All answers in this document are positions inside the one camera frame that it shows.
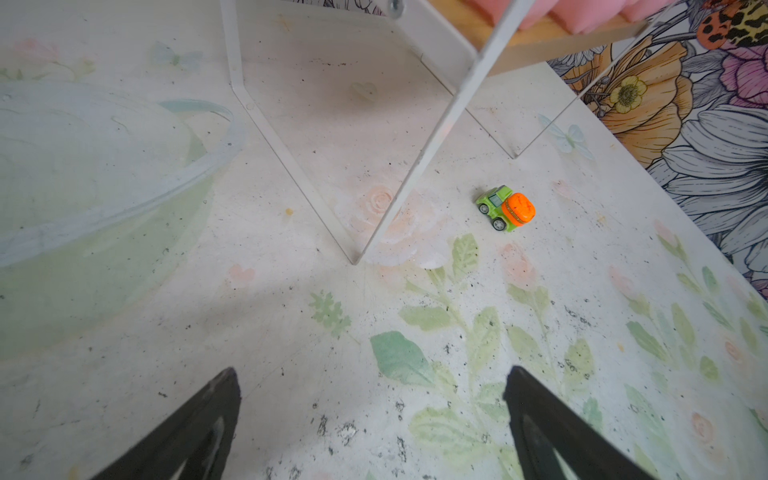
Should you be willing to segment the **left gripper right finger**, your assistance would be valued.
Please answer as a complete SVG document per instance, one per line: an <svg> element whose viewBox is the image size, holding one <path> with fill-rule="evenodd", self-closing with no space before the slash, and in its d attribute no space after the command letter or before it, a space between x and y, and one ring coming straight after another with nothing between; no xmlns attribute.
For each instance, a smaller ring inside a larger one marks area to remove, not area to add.
<svg viewBox="0 0 768 480"><path fill-rule="evenodd" d="M520 365L512 367L503 395L510 430L526 479L649 479L545 385Z"/></svg>

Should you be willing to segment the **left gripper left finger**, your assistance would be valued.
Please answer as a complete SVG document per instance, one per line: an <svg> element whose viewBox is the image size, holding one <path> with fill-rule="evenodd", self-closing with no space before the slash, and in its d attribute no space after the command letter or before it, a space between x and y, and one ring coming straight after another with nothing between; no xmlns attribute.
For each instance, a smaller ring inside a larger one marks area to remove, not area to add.
<svg viewBox="0 0 768 480"><path fill-rule="evenodd" d="M236 370L228 367L97 479L220 479L241 406Z"/></svg>

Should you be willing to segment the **green orange toy car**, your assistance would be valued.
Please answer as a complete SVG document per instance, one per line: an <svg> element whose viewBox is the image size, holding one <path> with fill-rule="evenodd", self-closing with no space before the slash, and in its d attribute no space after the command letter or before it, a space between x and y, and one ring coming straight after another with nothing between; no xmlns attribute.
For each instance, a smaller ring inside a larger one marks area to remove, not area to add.
<svg viewBox="0 0 768 480"><path fill-rule="evenodd" d="M499 232L511 232L528 224L536 216L534 204L524 194L506 185L483 193L475 200L475 204Z"/></svg>

